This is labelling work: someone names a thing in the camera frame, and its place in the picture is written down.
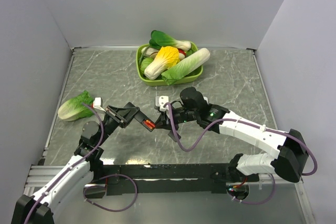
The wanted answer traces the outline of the yellow napa cabbage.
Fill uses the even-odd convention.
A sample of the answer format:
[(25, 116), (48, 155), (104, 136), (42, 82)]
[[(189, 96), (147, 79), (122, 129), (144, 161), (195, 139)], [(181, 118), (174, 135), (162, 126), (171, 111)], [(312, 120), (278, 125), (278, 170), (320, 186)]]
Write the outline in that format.
[(168, 70), (180, 62), (179, 51), (175, 47), (162, 47), (154, 60), (145, 68), (144, 75), (150, 79), (156, 79), (165, 70)]

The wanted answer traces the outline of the black remote control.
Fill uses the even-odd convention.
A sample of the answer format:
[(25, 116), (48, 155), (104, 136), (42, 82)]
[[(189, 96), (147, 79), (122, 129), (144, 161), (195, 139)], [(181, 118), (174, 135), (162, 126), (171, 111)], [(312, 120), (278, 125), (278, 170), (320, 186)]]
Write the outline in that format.
[(141, 112), (141, 111), (138, 111), (136, 114), (135, 114), (135, 116), (134, 116), (134, 118), (143, 126), (143, 127), (145, 127), (146, 128), (146, 126), (145, 126), (145, 124), (144, 124), (144, 122), (146, 121), (146, 120), (150, 120), (150, 121), (152, 121), (149, 117), (147, 117), (143, 112)]

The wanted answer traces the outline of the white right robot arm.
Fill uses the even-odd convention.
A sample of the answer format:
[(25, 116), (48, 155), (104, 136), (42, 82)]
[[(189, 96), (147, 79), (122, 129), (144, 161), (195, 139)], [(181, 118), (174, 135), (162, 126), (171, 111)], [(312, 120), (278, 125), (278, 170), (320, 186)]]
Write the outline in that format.
[(212, 131), (242, 140), (263, 151), (262, 154), (237, 154), (231, 160), (228, 173), (235, 181), (254, 174), (276, 174), (280, 178), (299, 182), (309, 151), (300, 132), (273, 130), (247, 120), (217, 104), (211, 104), (194, 87), (180, 93), (180, 107), (174, 108), (167, 96), (157, 96), (155, 107), (159, 111), (155, 127), (169, 131), (169, 136), (185, 152), (192, 151), (200, 142), (199, 137), (191, 147), (183, 146), (177, 132), (182, 123), (195, 121), (205, 132)]

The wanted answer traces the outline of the long green napa cabbage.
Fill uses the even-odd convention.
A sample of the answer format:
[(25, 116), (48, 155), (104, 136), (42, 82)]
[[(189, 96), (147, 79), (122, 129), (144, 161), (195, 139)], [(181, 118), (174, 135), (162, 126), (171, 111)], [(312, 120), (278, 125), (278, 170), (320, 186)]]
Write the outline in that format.
[(163, 72), (161, 77), (169, 86), (182, 81), (187, 75), (202, 66), (210, 58), (210, 55), (207, 48), (202, 48)]

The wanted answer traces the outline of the red orange battery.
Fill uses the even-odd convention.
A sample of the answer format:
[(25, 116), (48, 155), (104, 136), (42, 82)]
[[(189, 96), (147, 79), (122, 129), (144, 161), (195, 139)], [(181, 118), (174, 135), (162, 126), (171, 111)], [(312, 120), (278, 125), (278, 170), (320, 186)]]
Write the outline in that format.
[(155, 124), (150, 120), (146, 120), (146, 124), (150, 127), (155, 127)]

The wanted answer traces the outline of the dark green bok choy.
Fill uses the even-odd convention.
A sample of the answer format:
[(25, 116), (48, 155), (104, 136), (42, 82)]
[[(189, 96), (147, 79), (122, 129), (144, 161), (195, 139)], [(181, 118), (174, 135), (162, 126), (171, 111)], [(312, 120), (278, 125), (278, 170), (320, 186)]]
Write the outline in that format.
[(176, 40), (170, 35), (159, 30), (153, 30), (151, 32), (151, 39), (149, 43), (152, 46), (160, 46), (160, 47), (171, 46), (178, 49), (182, 49), (183, 51), (188, 51), (192, 47), (189, 41)]

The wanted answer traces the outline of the white radish in basket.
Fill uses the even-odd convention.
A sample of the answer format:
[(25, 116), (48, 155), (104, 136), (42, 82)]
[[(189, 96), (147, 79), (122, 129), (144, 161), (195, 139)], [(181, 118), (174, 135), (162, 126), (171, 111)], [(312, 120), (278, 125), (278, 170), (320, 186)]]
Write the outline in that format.
[(144, 47), (141, 49), (141, 54), (143, 54), (145, 57), (155, 57), (157, 53), (159, 52), (158, 49), (152, 48), (152, 47)]

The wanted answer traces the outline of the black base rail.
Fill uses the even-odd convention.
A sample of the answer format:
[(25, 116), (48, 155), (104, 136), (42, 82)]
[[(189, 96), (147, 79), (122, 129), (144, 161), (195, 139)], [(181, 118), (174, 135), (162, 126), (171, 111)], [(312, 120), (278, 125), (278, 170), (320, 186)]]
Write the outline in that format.
[(215, 164), (148, 164), (104, 165), (95, 174), (94, 185), (106, 185), (107, 195), (138, 193), (183, 193), (209, 191), (225, 194), (226, 186), (234, 183), (258, 182), (256, 174), (244, 175), (226, 163)]

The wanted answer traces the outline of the red yellow battery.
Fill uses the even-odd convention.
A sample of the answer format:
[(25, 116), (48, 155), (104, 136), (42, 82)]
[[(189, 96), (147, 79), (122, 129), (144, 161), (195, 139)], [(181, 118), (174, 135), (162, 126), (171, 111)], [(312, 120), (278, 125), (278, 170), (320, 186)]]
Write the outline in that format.
[(154, 129), (154, 126), (151, 124), (151, 122), (144, 122), (146, 128), (148, 130), (153, 130)]

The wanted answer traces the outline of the small green cabbage on table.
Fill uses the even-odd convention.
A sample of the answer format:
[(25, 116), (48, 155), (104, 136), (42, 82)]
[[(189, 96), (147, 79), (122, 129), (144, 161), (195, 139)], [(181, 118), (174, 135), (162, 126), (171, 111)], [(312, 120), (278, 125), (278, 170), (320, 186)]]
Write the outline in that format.
[(67, 122), (89, 118), (93, 115), (93, 112), (84, 106), (83, 103), (91, 106), (93, 102), (94, 98), (85, 90), (78, 96), (64, 102), (58, 109), (58, 117)]

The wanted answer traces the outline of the green plastic basket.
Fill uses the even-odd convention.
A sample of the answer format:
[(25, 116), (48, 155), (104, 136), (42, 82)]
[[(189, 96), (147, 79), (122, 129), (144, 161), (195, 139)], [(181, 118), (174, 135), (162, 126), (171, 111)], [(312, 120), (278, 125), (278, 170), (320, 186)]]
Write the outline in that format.
[(199, 65), (198, 68), (193, 69), (193, 71), (191, 71), (189, 74), (183, 76), (183, 73), (186, 73), (187, 66), (196, 66), (196, 64), (194, 64), (194, 61), (183, 59), (182, 62), (178, 63), (171, 69), (161, 73), (161, 75), (155, 80), (150, 80), (144, 75), (144, 71), (141, 70), (140, 64), (142, 51), (145, 50), (148, 46), (149, 44), (140, 46), (136, 53), (136, 67), (139, 78), (148, 86), (171, 86), (176, 84), (190, 83), (195, 81), (203, 73), (203, 65)]

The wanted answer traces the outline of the black battery cover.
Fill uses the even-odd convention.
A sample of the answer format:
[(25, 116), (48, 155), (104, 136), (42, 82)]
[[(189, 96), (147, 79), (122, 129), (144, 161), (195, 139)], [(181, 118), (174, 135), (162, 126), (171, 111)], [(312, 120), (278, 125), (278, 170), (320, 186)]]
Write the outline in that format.
[(168, 133), (168, 136), (174, 141), (174, 142), (178, 142), (181, 139), (181, 136), (177, 133), (176, 135), (173, 133), (173, 131), (170, 131)]

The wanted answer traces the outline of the small green cabbage in basket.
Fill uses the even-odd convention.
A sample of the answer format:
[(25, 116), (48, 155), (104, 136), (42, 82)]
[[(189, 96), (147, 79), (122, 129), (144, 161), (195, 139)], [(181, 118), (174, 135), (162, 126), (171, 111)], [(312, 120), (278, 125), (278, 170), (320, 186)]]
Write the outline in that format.
[(140, 64), (140, 74), (144, 75), (145, 69), (153, 62), (153, 58), (146, 57), (142, 60)]

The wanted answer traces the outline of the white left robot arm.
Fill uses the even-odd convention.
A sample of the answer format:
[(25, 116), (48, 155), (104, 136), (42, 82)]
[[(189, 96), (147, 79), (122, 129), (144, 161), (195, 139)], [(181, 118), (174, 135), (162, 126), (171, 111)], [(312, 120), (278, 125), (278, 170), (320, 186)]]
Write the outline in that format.
[(122, 108), (108, 106), (104, 118), (84, 124), (79, 145), (68, 163), (32, 196), (22, 195), (16, 202), (12, 223), (54, 223), (60, 206), (85, 185), (106, 181), (100, 159), (101, 145), (117, 129), (126, 128), (132, 120), (144, 124), (148, 119), (140, 108), (127, 103)]

